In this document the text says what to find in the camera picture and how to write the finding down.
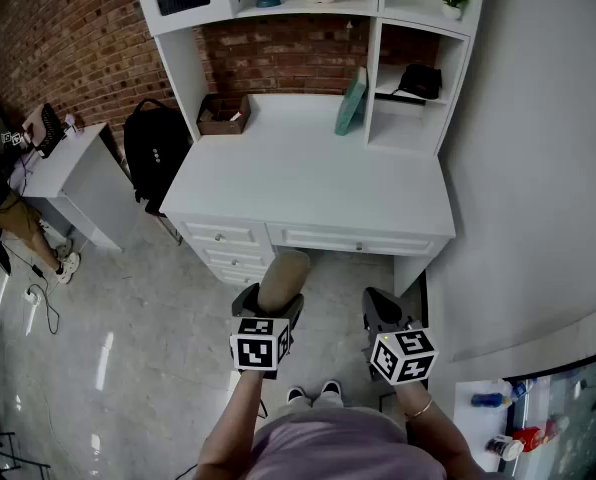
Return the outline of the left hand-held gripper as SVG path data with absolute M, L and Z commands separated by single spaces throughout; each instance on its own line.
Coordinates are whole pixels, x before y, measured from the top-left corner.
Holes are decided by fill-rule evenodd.
M 245 288 L 232 302 L 229 345 L 234 368 L 239 372 L 257 371 L 265 379 L 276 379 L 281 362 L 290 353 L 292 332 L 304 306 L 299 293 L 272 317 L 260 314 L 259 283 Z

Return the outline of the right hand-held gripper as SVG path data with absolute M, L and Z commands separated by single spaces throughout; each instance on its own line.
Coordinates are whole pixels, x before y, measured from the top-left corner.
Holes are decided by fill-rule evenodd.
M 429 377 L 438 356 L 430 330 L 404 311 L 404 302 L 374 287 L 362 293 L 368 345 L 362 349 L 372 382 L 407 384 Z

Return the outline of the tan oval pouch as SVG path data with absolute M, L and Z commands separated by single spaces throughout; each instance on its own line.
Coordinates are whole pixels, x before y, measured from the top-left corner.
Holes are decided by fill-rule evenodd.
M 307 254 L 296 250 L 280 253 L 260 283 L 259 310 L 268 315 L 283 312 L 283 308 L 301 293 L 310 270 L 311 261 Z

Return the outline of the person's left forearm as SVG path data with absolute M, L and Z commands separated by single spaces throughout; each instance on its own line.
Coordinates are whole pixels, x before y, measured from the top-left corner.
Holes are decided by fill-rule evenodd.
M 194 480 L 238 480 L 248 470 L 261 401 L 263 373 L 244 371 L 207 437 Z

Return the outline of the white wide desk drawer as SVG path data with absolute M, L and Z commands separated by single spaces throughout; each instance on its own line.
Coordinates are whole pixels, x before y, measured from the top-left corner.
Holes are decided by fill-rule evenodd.
M 431 256 L 435 248 L 433 240 L 407 234 L 273 223 L 266 227 L 278 246 L 389 256 Z

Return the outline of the white desk with hutch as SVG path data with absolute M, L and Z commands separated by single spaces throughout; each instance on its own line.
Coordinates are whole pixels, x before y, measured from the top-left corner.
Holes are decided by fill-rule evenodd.
M 440 0 L 211 0 L 168 16 L 139 0 L 192 145 L 162 204 L 184 240 L 278 255 L 266 225 L 322 226 L 433 240 L 431 256 L 390 256 L 404 292 L 455 235 L 438 154 L 458 101 L 483 0 L 462 19 Z M 437 100 L 392 95 L 410 64 L 442 71 Z M 334 133 L 359 67 L 368 85 L 344 136 Z M 202 135 L 208 94 L 246 93 L 240 135 Z M 197 242 L 182 222 L 247 226 L 259 247 Z

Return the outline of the blue plastic bottle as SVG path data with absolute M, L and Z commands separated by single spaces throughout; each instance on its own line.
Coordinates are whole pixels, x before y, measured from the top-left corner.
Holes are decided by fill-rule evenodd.
M 479 408 L 507 408 L 513 404 L 511 396 L 504 395 L 500 392 L 474 394 L 471 397 L 470 403 L 473 407 Z

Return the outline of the person's purple shirt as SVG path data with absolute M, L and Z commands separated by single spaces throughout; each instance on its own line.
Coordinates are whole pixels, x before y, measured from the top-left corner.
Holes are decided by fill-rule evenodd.
M 380 413 L 333 408 L 262 427 L 243 480 L 446 480 L 446 472 Z

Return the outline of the brown wooden organizer box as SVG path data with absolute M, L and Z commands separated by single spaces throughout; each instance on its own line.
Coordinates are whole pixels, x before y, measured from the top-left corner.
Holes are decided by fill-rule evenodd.
M 237 112 L 242 116 L 230 118 Z M 202 101 L 197 126 L 202 135 L 240 135 L 251 116 L 251 106 L 246 93 L 237 95 L 208 94 Z

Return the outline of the black backpack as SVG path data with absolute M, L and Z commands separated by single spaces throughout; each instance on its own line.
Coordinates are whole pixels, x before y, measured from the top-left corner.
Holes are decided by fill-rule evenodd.
M 143 99 L 127 118 L 124 148 L 135 199 L 145 211 L 163 216 L 161 204 L 191 148 L 180 112 L 152 98 Z

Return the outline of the red box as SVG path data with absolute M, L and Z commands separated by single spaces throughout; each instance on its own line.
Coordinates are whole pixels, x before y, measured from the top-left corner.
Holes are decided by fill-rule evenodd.
M 530 453 L 545 442 L 545 431 L 535 426 L 516 429 L 513 439 L 523 445 L 524 453 Z

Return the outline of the small white side table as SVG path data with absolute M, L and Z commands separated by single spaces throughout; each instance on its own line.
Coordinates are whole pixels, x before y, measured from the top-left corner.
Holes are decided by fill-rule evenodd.
M 10 186 L 41 212 L 45 231 L 58 239 L 78 230 L 99 248 L 121 250 L 139 205 L 133 185 L 100 137 L 106 125 L 88 126 L 62 140 L 50 156 L 26 154 Z

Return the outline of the pink and black basket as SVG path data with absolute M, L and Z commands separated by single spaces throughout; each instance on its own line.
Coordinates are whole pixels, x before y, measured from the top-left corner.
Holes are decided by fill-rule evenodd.
M 39 105 L 24 121 L 24 135 L 42 159 L 48 158 L 64 137 L 64 130 L 53 108 Z

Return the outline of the small green potted plant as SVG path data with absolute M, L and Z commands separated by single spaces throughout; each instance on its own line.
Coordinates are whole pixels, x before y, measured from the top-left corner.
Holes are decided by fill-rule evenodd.
M 451 20 L 459 21 L 462 19 L 463 11 L 470 0 L 440 0 L 442 2 L 443 15 Z

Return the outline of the black drawstring pouch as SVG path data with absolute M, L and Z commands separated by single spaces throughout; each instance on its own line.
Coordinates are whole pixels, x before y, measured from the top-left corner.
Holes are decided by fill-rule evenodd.
M 392 92 L 406 92 L 414 96 L 437 100 L 442 88 L 442 71 L 421 64 L 410 64 L 402 74 L 397 88 Z

